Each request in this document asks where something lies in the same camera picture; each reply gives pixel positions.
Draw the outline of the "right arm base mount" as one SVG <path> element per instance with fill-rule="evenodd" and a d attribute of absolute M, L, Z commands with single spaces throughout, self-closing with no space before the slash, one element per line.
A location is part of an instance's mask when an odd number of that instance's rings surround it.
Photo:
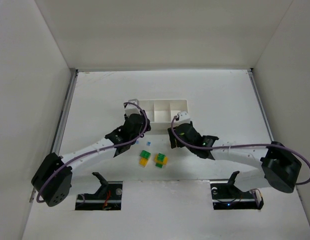
<path fill-rule="evenodd" d="M 235 187 L 235 179 L 239 174 L 235 171 L 228 180 L 210 182 L 212 206 L 214 210 L 261 210 L 264 199 L 257 188 L 241 191 Z"/>

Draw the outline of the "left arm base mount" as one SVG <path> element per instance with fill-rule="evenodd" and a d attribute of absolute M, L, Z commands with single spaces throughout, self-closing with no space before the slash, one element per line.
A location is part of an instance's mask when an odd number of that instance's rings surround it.
<path fill-rule="evenodd" d="M 120 211 L 122 207 L 123 182 L 107 181 L 100 173 L 93 172 L 99 188 L 93 193 L 80 193 L 76 197 L 76 211 Z"/>

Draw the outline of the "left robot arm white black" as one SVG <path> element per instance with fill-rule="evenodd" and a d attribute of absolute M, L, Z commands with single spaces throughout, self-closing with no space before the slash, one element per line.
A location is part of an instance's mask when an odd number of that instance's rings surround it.
<path fill-rule="evenodd" d="M 142 110 L 126 116 L 123 125 L 88 147 L 61 156 L 55 152 L 48 154 L 31 180 L 38 192 L 36 202 L 54 207 L 68 195 L 104 196 L 109 184 L 99 172 L 92 173 L 98 179 L 93 187 L 76 183 L 76 176 L 86 168 L 128 151 L 138 138 L 150 130 L 150 120 Z"/>

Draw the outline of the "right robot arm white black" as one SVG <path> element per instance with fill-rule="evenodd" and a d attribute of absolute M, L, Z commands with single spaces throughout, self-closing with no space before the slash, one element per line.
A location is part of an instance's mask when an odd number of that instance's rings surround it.
<path fill-rule="evenodd" d="M 229 185 L 242 192 L 272 187 L 290 194 L 295 189 L 302 164 L 279 142 L 238 147 L 217 136 L 200 135 L 192 122 L 171 126 L 167 132 L 173 149 L 185 147 L 201 159 L 251 166 L 250 171 L 235 170 L 228 180 Z"/>

